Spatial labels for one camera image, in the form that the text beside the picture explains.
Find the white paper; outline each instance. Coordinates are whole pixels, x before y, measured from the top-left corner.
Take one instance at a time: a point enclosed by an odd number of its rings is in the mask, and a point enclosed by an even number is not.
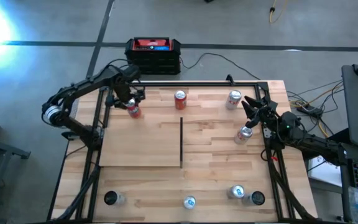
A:
[[[322,156],[309,160],[309,169],[322,163]],[[309,171],[309,177],[342,187],[341,168],[328,162]]]

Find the red soda can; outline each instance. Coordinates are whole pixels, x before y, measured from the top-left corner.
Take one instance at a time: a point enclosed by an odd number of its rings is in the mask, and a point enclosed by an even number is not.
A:
[[[136,105],[135,99],[130,99],[128,103],[125,104],[125,106],[127,107],[129,116],[132,118],[138,118],[142,114],[139,106]]]
[[[183,90],[178,90],[175,93],[175,107],[178,110],[183,110],[186,108],[186,93]]]

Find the soda can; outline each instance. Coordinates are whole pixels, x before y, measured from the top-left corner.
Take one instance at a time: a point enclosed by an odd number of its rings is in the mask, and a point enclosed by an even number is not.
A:
[[[227,196],[229,198],[242,198],[245,195],[244,187],[241,185],[234,185],[227,190]]]
[[[245,206],[263,205],[265,203],[265,195],[260,191],[255,191],[244,196],[241,202]]]
[[[234,142],[236,144],[245,144],[248,141],[248,139],[251,137],[252,137],[252,129],[244,126],[234,136]]]
[[[196,207],[196,198],[194,198],[193,196],[185,197],[183,205],[187,209],[193,209],[194,207]]]
[[[129,116],[132,118],[138,118],[142,114],[139,106],[136,105],[135,99],[130,99],[128,103],[125,104],[125,106],[127,107]]]
[[[122,205],[125,203],[125,197],[123,194],[111,190],[104,195],[104,202],[107,205]]]
[[[229,96],[226,100],[226,108],[228,110],[234,110],[237,108],[237,105],[241,101],[241,92],[238,90],[233,90],[229,93]]]
[[[178,90],[175,93],[175,107],[178,110],[183,110],[186,108],[186,93],[183,90]]]

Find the wooden table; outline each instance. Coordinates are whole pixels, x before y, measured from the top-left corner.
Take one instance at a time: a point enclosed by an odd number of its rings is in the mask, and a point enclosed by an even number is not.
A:
[[[271,99],[278,103],[277,112],[282,114],[290,110],[284,82],[268,81],[268,85]],[[188,93],[188,107],[183,111],[174,109],[173,93],[177,89]],[[234,111],[224,108],[227,94],[233,89],[255,97],[252,87],[147,87],[147,99],[140,103],[141,119],[134,121],[126,111],[111,110],[103,143],[101,164],[104,167],[99,180],[94,222],[277,221],[269,170],[267,163],[260,158],[264,149],[260,126],[254,128],[254,135],[246,145],[236,145],[232,140],[246,121],[241,106]],[[76,114],[79,122],[92,123],[97,95],[96,91],[80,98]],[[166,127],[173,130],[172,134],[177,134],[175,130],[180,117],[183,117],[183,168],[176,164],[155,167],[150,164],[117,165],[109,161],[114,156],[110,153],[114,144],[111,140],[114,139],[113,133],[119,130],[118,124],[136,126],[141,123],[153,129]],[[138,147],[150,150],[158,147],[158,141],[145,146],[142,141],[136,141],[136,136],[123,138]],[[71,142],[67,153],[81,145],[79,141]],[[307,211],[316,216],[301,152],[286,147],[283,156],[291,190]],[[86,151],[80,151],[66,159],[52,218],[62,214],[78,193],[85,157]],[[266,202],[259,207],[245,207],[239,200],[227,199],[226,189],[233,184],[243,185],[246,192],[263,192]],[[121,207],[107,206],[103,197],[110,190],[122,192],[127,202]],[[183,208],[183,199],[187,195],[194,195],[197,199],[194,210]],[[286,216],[287,208],[281,191],[280,199]]]

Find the gray floor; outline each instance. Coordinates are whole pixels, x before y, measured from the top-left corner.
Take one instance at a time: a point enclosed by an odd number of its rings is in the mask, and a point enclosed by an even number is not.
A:
[[[275,24],[267,22],[273,1],[116,0],[105,42],[126,42],[134,36],[169,36],[184,44],[304,45],[358,47],[358,1],[292,1]],[[277,10],[283,1],[278,1]],[[6,40],[96,42],[108,0],[0,0],[0,12],[11,29]],[[1,189],[0,220],[9,223],[46,219],[67,146],[60,133],[40,120],[48,97],[85,77],[94,47],[6,46],[0,50],[0,141],[32,151],[28,161],[13,158]],[[287,90],[300,92],[341,79],[341,66],[358,63],[358,52],[289,52],[278,50],[183,49],[185,65],[203,52],[219,53],[264,80],[285,80]],[[95,71],[124,58],[124,49],[102,47]],[[251,80],[229,62],[205,56],[177,76],[144,80]],[[304,95],[313,99],[320,91]],[[344,96],[335,96],[339,110],[324,115],[336,132],[347,126]],[[334,108],[332,101],[327,110]],[[302,120],[312,127],[308,119]],[[340,195],[313,190],[321,218],[332,220],[341,210]]]

